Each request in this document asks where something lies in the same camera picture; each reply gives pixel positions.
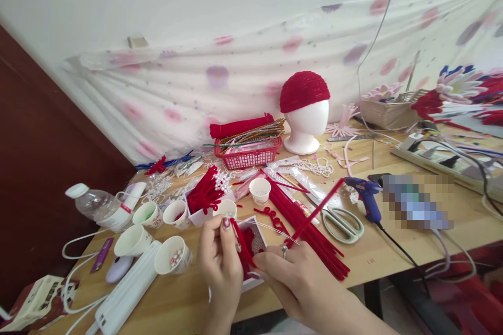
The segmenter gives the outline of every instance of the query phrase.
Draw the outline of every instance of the scissors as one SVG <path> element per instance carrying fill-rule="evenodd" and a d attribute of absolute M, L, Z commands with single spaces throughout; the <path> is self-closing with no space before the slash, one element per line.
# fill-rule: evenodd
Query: scissors
<path fill-rule="evenodd" d="M 314 205 L 317 206 L 320 205 L 322 199 L 318 199 L 311 193 L 309 194 L 306 193 L 305 195 Z M 335 238 L 339 242 L 346 244 L 355 243 L 360 239 L 360 237 L 363 235 L 363 232 L 365 231 L 365 227 L 363 226 L 363 223 L 360 221 L 360 219 L 351 212 L 349 212 L 348 210 L 329 207 L 328 205 L 325 205 L 322 208 L 321 212 L 323 217 L 323 224 L 325 225 L 326 230 L 330 233 L 330 235 L 333 238 Z M 353 220 L 355 220 L 356 223 L 358 224 L 358 229 L 356 229 L 353 225 L 347 222 L 339 213 L 349 216 Z M 331 227 L 328 226 L 327 224 L 328 221 L 331 222 L 333 225 L 337 226 L 339 229 L 341 229 L 342 232 L 348 236 L 348 238 L 340 238 L 339 236 L 337 236 L 337 234 L 332 231 Z"/>

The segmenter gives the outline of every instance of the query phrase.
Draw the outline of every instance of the paper cup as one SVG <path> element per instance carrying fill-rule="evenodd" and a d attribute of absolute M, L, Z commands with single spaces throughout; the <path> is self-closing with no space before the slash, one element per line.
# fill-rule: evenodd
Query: paper cup
<path fill-rule="evenodd" d="M 222 200 L 218 205 L 217 210 L 212 212 L 213 217 L 215 217 L 216 215 L 224 215 L 228 218 L 232 217 L 234 220 L 237 219 L 236 203 L 234 203 L 232 200 L 229 199 Z"/>
<path fill-rule="evenodd" d="M 139 256 L 152 243 L 152 236 L 141 225 L 133 225 L 121 234 L 114 246 L 116 256 Z"/>
<path fill-rule="evenodd" d="M 149 228 L 157 229 L 162 221 L 162 213 L 155 202 L 148 202 L 139 207 L 133 216 L 133 224 L 143 225 Z"/>
<path fill-rule="evenodd" d="M 177 229 L 184 230 L 190 226 L 189 209 L 183 200 L 175 200 L 164 210 L 162 220 Z"/>
<path fill-rule="evenodd" d="M 267 179 L 255 178 L 250 182 L 250 193 L 256 205 L 265 206 L 267 200 L 269 200 L 270 192 L 271 184 Z"/>
<path fill-rule="evenodd" d="M 154 267 L 159 275 L 181 275 L 187 272 L 192 263 L 192 252 L 183 238 L 168 238 L 157 250 Z"/>

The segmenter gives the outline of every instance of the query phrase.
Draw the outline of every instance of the hand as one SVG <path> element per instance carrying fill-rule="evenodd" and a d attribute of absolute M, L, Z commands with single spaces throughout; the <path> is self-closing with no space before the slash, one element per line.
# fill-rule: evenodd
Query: hand
<path fill-rule="evenodd" d="M 324 335 L 396 334 L 339 283 L 306 242 L 268 247 L 253 257 L 288 316 Z"/>
<path fill-rule="evenodd" d="M 243 267 L 228 218 L 218 215 L 204 222 L 198 258 L 203 278 L 211 289 L 206 333 L 229 333 L 241 297 Z"/>

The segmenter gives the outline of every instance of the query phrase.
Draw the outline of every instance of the red plastic basket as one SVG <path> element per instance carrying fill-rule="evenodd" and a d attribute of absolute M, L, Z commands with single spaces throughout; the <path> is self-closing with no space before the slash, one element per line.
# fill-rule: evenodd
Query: red plastic basket
<path fill-rule="evenodd" d="M 215 156 L 224 160 L 225 167 L 229 170 L 245 169 L 250 166 L 264 165 L 274 161 L 276 152 L 283 145 L 281 136 L 271 139 L 272 147 L 257 149 L 248 152 L 223 154 L 221 147 L 214 147 Z M 215 140 L 215 145 L 220 144 L 220 139 Z"/>

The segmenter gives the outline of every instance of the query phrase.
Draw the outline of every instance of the hot glue gun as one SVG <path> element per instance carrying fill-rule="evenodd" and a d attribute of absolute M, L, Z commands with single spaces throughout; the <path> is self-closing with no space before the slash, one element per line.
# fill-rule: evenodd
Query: hot glue gun
<path fill-rule="evenodd" d="M 381 212 L 377 206 L 374 195 L 382 191 L 377 183 L 372 181 L 366 181 L 365 179 L 346 177 L 343 178 L 344 182 L 354 188 L 359 194 L 359 200 L 363 202 L 365 206 L 365 212 L 367 215 L 365 218 L 372 223 L 379 223 L 381 221 Z"/>

